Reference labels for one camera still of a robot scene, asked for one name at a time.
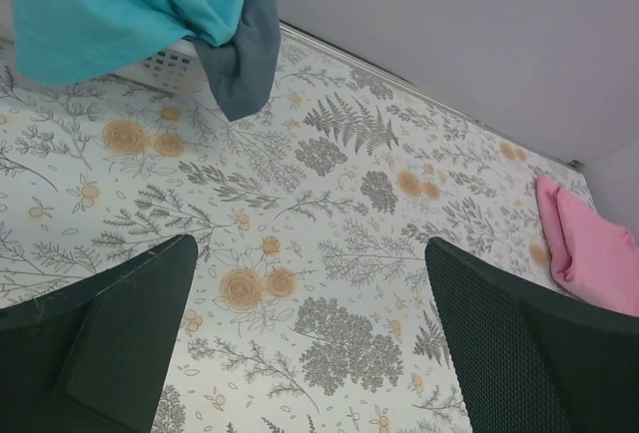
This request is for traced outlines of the teal t shirt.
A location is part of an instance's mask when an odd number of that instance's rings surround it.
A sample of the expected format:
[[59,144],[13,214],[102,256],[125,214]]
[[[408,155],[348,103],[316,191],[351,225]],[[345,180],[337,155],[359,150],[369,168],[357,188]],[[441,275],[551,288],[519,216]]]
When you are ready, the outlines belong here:
[[42,85],[82,82],[185,39],[228,43],[245,0],[12,0],[17,70]]

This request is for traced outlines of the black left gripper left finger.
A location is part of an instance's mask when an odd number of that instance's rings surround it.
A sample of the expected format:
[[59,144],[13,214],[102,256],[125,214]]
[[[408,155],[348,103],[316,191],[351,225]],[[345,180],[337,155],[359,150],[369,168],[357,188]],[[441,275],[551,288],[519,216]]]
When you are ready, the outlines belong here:
[[150,431],[197,258],[195,239],[176,235],[2,308],[2,431]]

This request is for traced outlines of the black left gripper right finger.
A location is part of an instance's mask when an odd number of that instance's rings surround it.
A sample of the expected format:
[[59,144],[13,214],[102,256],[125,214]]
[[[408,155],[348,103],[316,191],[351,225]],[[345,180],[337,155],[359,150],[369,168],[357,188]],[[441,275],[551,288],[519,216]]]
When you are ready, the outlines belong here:
[[638,320],[433,237],[425,263],[475,432],[635,432]]

